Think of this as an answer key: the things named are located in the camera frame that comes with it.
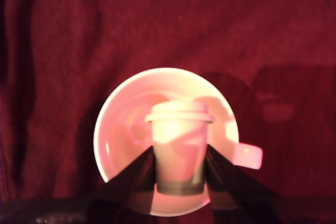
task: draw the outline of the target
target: red towel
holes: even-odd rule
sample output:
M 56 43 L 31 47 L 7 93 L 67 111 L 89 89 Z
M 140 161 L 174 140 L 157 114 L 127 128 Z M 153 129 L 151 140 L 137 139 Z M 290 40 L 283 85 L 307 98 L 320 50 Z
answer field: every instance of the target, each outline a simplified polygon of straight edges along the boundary
M 250 176 L 284 197 L 336 197 L 336 0 L 0 0 L 1 199 L 80 196 L 103 183 L 98 112 L 156 67 L 216 85 Z

